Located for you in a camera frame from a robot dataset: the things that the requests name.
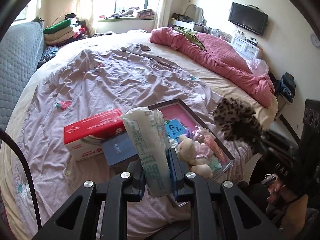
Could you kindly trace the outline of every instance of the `red box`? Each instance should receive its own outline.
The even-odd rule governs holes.
[[[64,128],[64,144],[76,161],[103,153],[101,142],[125,131],[121,109],[113,109]]]

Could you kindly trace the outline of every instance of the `silver bolt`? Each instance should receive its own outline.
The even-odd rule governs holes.
[[[189,171],[189,172],[186,173],[186,176],[189,179],[193,179],[196,176],[196,174],[194,172],[192,172],[192,171]]]
[[[84,187],[92,187],[93,186],[93,182],[91,180],[87,180],[84,184]]]
[[[233,186],[232,182],[229,180],[226,180],[225,182],[223,182],[223,185],[228,188],[231,188]]]
[[[125,171],[125,172],[121,173],[120,176],[121,176],[121,178],[127,179],[131,176],[131,174],[130,174],[130,172]]]

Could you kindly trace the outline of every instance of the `curtain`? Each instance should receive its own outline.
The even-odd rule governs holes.
[[[80,20],[85,20],[90,36],[95,33],[98,24],[96,8],[97,0],[76,0],[76,15]]]
[[[156,11],[155,28],[167,26],[170,18],[172,0],[159,0],[158,9]]]

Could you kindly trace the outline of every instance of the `beige bed sheet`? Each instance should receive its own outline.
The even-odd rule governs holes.
[[[119,49],[132,43],[142,43],[149,46],[152,49],[152,53],[175,62],[180,67],[189,71],[193,76],[206,82],[211,89],[218,94],[225,97],[240,98],[248,102],[255,109],[256,117],[263,127],[267,129],[270,126],[278,109],[275,97],[272,99],[271,107],[268,109],[264,108],[235,84],[200,66],[182,53],[173,51],[169,47],[150,43],[150,35],[150,33],[124,33],[100,36],[77,41],[60,48],[55,58],[44,64],[32,75],[11,115],[6,132],[14,141],[18,140],[28,107],[39,82],[61,66],[66,65],[69,60],[76,56],[81,50],[88,47],[90,47],[90,49],[96,48],[99,50]],[[0,149],[0,185],[9,225],[18,239],[28,239],[15,203],[14,196],[17,194],[17,190],[13,188],[12,185],[12,166],[14,158],[16,158],[14,152],[5,143],[2,143]]]

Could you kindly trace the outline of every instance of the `television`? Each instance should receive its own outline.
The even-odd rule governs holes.
[[[268,15],[255,8],[233,2],[229,21],[262,36],[268,24]]]

